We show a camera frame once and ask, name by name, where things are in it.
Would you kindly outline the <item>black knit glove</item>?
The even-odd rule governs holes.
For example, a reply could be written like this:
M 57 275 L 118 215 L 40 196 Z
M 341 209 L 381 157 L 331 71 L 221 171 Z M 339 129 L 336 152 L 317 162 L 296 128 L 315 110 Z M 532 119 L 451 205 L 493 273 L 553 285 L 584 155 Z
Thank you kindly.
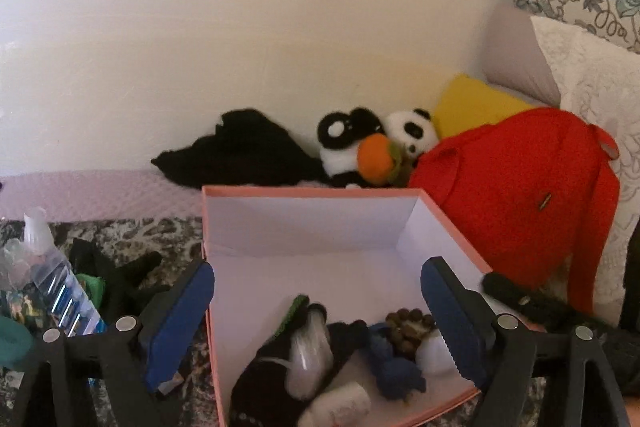
M 157 251 L 118 267 L 98 246 L 83 239 L 74 239 L 70 247 L 70 263 L 77 275 L 104 280 L 105 291 L 98 310 L 107 324 L 125 315 L 138 317 L 155 295 L 170 288 L 167 284 L 143 287 L 151 272 L 162 263 L 162 256 Z

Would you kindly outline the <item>blue battery blister pack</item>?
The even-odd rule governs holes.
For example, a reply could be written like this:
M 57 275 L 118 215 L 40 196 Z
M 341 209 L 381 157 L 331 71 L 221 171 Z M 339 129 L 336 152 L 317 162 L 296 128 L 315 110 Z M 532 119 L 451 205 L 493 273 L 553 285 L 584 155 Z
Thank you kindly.
M 106 324 L 98 309 L 61 251 L 52 247 L 39 256 L 30 274 L 54 324 L 67 337 L 106 331 Z

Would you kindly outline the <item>blue yarn pompom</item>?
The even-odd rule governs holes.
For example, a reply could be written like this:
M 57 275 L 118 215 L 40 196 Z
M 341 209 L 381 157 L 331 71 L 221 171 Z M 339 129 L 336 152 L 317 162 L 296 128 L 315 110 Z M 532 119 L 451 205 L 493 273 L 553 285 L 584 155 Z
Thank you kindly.
M 382 397 L 388 401 L 407 401 L 414 391 L 426 392 L 426 380 L 416 363 L 394 355 L 393 346 L 385 337 L 389 330 L 382 323 L 370 326 L 363 356 Z

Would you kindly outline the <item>teal oval case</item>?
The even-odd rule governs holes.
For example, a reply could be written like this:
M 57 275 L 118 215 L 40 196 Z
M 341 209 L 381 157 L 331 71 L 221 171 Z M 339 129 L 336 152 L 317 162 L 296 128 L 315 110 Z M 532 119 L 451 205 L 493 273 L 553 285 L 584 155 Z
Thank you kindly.
M 0 363 L 5 369 L 25 372 L 29 366 L 29 353 L 34 337 L 26 327 L 10 319 L 0 317 Z

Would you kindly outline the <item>black glove in box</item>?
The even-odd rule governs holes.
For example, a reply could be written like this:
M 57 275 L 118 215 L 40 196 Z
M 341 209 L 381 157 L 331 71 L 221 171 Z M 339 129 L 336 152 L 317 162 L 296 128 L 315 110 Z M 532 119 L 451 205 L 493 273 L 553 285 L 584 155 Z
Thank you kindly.
M 299 399 L 296 392 L 286 389 L 288 365 L 293 361 L 294 335 L 307 324 L 311 312 L 326 314 L 326 308 L 306 295 L 296 296 L 276 331 L 256 351 L 232 389 L 231 426 L 295 426 L 311 401 L 329 387 L 352 355 L 367 344 L 365 321 L 326 325 L 333 361 L 310 397 Z

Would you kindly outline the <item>clear plastic bottle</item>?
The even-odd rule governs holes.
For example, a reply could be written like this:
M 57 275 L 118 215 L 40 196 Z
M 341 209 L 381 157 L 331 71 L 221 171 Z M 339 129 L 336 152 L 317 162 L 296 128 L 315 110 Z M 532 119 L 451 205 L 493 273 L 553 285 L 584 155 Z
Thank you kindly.
M 30 208 L 24 213 L 23 243 L 36 256 L 47 254 L 54 247 L 47 213 L 43 208 Z

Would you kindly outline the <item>red fabric bag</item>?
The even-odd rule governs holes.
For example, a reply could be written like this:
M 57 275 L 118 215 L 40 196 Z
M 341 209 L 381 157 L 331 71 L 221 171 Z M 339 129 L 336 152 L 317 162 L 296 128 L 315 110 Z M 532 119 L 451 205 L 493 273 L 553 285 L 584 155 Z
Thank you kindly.
M 567 300 L 590 314 L 620 198 L 618 156 L 601 127 L 541 107 L 442 140 L 419 158 L 409 185 L 513 283 L 539 288 L 566 265 Z

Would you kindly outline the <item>translucent white bottle in box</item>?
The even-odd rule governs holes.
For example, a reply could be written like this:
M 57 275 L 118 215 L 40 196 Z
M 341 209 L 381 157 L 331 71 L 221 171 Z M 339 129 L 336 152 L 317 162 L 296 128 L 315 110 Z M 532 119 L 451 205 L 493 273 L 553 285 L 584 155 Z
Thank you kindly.
M 296 400 L 311 400 L 333 365 L 326 308 L 313 303 L 303 326 L 292 336 L 285 389 Z

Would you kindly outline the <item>pink quilted bedspread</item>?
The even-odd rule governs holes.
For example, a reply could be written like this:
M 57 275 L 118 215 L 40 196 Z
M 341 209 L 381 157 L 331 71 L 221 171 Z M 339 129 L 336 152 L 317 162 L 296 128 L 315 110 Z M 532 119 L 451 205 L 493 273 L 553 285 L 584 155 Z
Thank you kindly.
M 35 172 L 1 179 L 1 216 L 39 207 L 53 222 L 200 217 L 203 196 L 148 170 Z

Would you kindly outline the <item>pink cardboard storage box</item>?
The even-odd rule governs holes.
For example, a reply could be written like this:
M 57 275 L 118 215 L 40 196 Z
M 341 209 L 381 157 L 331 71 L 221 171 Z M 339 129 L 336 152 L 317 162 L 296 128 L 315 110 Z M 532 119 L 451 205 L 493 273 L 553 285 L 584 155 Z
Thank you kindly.
M 298 295 L 331 321 L 375 323 L 423 308 L 420 275 L 445 259 L 464 286 L 488 265 L 436 204 L 418 190 L 209 186 L 203 248 L 215 272 L 208 342 L 218 418 L 257 349 Z

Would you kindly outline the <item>orange plush ball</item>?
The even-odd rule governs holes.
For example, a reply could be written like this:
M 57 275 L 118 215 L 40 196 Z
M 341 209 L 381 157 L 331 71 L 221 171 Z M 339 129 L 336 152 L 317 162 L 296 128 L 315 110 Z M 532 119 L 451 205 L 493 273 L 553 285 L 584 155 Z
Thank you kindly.
M 358 145 L 358 173 L 369 184 L 392 183 L 398 176 L 401 161 L 399 145 L 384 134 L 371 134 Z

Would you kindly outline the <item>black cloth on bed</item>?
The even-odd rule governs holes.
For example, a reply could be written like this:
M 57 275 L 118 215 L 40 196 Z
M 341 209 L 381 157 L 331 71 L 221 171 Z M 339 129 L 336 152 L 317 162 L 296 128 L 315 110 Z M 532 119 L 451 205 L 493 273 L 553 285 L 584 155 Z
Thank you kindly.
M 322 181 L 321 161 L 254 108 L 224 113 L 215 132 L 180 150 L 164 150 L 151 164 L 175 184 L 293 186 Z

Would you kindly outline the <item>yellow pillow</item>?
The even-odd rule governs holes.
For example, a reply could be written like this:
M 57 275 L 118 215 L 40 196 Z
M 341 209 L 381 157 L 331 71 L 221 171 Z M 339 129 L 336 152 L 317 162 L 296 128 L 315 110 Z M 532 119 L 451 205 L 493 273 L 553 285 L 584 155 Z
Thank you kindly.
M 459 75 L 448 83 L 437 102 L 432 121 L 439 139 L 499 122 L 535 105 L 500 91 L 482 80 Z

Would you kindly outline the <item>panda plush toy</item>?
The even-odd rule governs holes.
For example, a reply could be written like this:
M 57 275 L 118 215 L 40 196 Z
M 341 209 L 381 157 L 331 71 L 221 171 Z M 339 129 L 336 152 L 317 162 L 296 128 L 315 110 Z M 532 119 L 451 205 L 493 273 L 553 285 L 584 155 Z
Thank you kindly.
M 420 156 L 439 143 L 430 113 L 420 108 L 384 118 L 365 107 L 329 113 L 318 124 L 317 139 L 334 187 L 403 187 Z

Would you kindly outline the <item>white lace pillow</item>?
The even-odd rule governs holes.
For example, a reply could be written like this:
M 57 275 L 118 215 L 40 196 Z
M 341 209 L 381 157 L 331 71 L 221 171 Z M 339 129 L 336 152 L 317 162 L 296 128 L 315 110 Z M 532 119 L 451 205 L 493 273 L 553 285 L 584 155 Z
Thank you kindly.
M 560 92 L 560 107 L 612 136 L 620 199 L 597 272 L 594 311 L 617 324 L 627 247 L 639 222 L 639 55 L 550 18 L 532 18 L 538 46 Z

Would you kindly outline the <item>floral patterned pillow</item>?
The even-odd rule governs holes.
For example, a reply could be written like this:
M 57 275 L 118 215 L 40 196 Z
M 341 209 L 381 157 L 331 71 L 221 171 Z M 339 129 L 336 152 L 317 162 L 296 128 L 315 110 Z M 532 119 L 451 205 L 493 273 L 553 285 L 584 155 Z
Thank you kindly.
M 639 0 L 513 0 L 536 16 L 576 25 L 599 38 L 639 53 Z

